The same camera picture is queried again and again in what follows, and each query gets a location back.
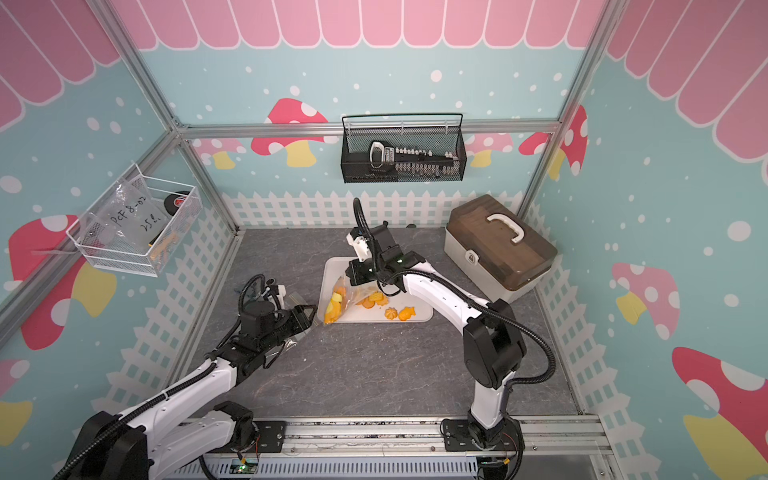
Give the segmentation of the ziploc bag with yellow snack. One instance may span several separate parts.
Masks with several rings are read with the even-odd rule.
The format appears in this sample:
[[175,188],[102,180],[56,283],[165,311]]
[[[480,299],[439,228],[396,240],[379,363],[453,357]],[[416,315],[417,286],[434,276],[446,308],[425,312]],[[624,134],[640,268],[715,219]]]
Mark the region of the ziploc bag with yellow snack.
[[384,318],[386,306],[377,303],[372,309],[361,305],[365,299],[375,292],[381,292],[376,283],[362,286],[352,286],[345,275],[341,275],[329,290],[325,302],[323,321],[333,323],[370,323]]

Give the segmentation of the clear ziploc bag of cookies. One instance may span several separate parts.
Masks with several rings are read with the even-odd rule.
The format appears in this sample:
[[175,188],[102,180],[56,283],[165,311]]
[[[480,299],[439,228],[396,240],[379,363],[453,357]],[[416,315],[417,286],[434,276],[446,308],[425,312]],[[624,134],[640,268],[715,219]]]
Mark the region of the clear ziploc bag of cookies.
[[[308,303],[300,294],[296,292],[290,293],[284,298],[284,306],[287,309],[290,309],[296,305],[316,305],[316,304]],[[303,334],[301,337],[296,336],[286,341],[286,349],[290,350],[292,348],[295,348],[298,345],[298,343],[308,335],[309,330],[305,334]]]

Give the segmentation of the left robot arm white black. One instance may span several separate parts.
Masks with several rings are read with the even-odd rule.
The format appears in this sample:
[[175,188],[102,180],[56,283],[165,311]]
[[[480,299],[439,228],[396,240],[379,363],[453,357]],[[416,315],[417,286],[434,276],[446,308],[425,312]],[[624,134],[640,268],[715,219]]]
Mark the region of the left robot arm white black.
[[203,363],[140,404],[89,418],[56,478],[163,479],[212,451],[243,457],[257,450],[269,436],[252,411],[216,399],[271,368],[312,326],[317,305],[283,296],[274,280],[253,276],[238,297],[235,324]]

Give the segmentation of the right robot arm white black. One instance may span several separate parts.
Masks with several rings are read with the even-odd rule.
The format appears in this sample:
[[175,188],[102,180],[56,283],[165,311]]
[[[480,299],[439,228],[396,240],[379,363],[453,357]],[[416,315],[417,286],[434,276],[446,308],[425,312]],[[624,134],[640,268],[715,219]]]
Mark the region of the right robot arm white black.
[[475,381],[466,438],[491,450],[509,438],[524,447],[520,427],[508,415],[509,394],[516,385],[548,381],[557,368],[551,346],[519,323],[511,305],[465,291],[440,274],[422,255],[403,252],[386,222],[373,228],[361,199],[352,201],[356,226],[348,243],[356,251],[345,271],[353,286],[375,283],[386,295],[410,294],[425,301],[462,334],[463,363]]

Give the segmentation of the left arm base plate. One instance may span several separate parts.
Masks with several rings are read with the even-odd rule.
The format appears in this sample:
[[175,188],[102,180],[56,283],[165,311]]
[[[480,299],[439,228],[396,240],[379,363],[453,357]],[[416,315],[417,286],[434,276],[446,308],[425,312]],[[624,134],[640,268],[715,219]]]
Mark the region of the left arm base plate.
[[286,428],[285,421],[247,421],[235,429],[233,449],[241,454],[281,453]]

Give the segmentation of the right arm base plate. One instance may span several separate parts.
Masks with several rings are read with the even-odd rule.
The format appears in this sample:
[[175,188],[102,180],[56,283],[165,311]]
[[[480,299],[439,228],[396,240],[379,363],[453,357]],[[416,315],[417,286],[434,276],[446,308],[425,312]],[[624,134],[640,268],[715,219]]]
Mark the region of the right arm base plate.
[[448,452],[507,452],[525,449],[520,423],[503,418],[491,429],[483,428],[471,419],[443,419],[439,427]]

